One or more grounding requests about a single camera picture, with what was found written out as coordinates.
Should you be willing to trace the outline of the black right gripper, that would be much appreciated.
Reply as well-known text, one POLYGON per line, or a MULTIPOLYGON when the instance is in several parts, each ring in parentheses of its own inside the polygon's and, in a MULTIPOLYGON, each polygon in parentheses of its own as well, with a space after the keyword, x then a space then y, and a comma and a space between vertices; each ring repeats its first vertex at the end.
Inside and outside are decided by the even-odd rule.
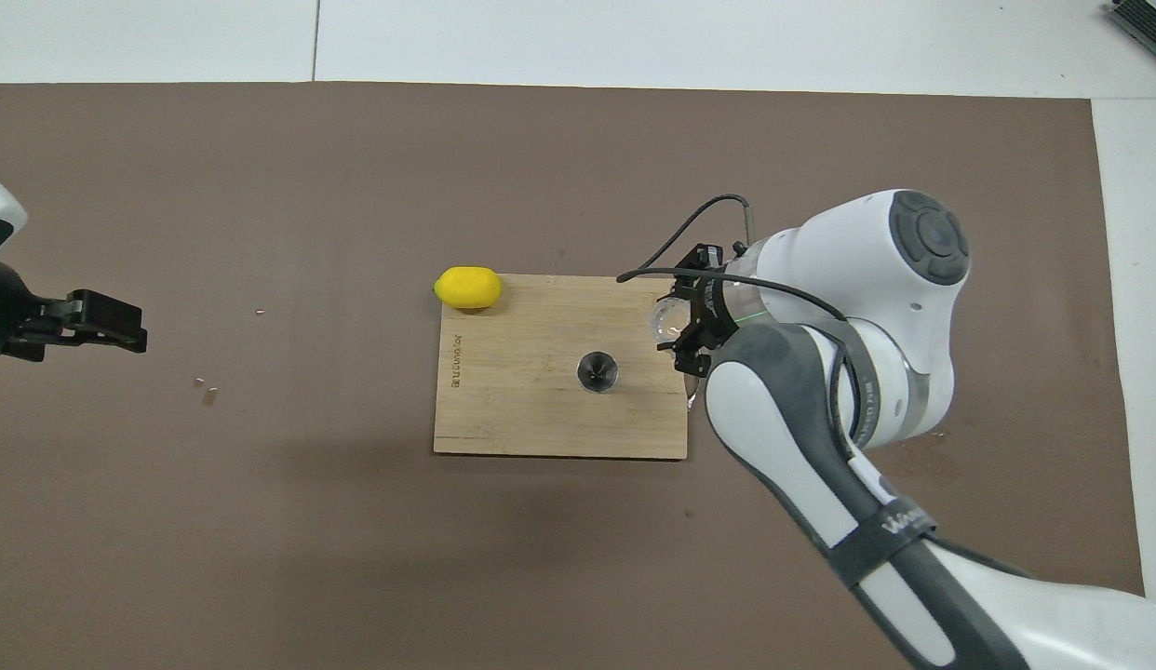
POLYGON ((673 368, 684 375, 707 375, 709 355, 705 349, 722 347, 738 332, 724 298, 724 250, 716 245, 696 245, 676 265, 676 296, 692 302, 697 288, 697 321, 686 323, 677 338, 655 344, 655 351, 672 356, 673 368), (707 278, 692 271, 710 271, 707 278))

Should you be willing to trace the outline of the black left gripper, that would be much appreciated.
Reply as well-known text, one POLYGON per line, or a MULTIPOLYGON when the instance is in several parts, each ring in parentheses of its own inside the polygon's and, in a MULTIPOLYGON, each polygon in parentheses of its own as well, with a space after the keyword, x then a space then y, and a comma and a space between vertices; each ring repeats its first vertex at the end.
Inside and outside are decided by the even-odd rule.
POLYGON ((142 326, 140 306, 92 289, 76 289, 64 300, 43 304, 40 297, 25 288, 17 271, 0 262, 0 356, 23 362, 45 360, 47 344, 20 335, 23 323, 37 317, 47 320, 53 332, 50 342, 58 347, 96 344, 135 355, 147 352, 148 332, 142 326))

